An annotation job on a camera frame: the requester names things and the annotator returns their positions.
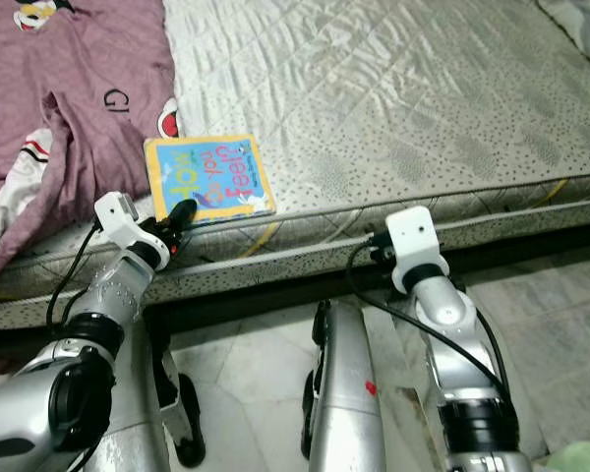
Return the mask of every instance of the floor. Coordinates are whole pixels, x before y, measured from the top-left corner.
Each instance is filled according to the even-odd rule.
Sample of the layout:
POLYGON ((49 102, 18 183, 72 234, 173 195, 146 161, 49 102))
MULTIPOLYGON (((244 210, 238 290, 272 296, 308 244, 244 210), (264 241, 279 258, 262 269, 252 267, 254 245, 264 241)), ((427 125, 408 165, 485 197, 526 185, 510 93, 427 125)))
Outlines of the floor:
MULTIPOLYGON (((473 272, 464 281, 504 348, 521 447, 541 456, 590 438, 590 247, 473 272)), ((299 450, 301 395, 317 359, 315 310, 304 305, 173 337, 175 360, 202 406, 207 456, 196 470, 307 470, 299 450)), ((441 438, 428 427, 434 410, 421 337, 384 312, 364 313, 387 470, 437 472, 441 438)), ((171 466, 186 470, 174 456, 171 466)))

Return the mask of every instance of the book cover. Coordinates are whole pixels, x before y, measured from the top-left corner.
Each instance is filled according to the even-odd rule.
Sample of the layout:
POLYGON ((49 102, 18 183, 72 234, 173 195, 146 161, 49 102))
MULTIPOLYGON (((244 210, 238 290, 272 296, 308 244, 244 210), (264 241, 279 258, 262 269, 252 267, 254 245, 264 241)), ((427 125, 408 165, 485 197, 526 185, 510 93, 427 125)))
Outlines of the book cover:
POLYGON ((185 199, 197 201, 196 223, 275 212, 253 135, 156 139, 145 154, 158 221, 185 199))

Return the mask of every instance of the mattress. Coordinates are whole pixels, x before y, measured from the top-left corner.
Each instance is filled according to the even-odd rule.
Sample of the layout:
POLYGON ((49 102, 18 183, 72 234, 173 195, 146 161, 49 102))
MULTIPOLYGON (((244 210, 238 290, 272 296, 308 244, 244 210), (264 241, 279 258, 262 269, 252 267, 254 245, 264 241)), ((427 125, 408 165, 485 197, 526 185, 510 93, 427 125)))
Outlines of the mattress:
MULTIPOLYGON (((277 212, 192 231, 147 303, 342 268, 413 205, 451 249, 590 223, 590 63, 535 3, 164 6, 180 133, 253 133, 277 212)), ((42 323, 88 228, 4 270, 0 328, 42 323)), ((93 239, 65 295, 114 254, 93 239)))

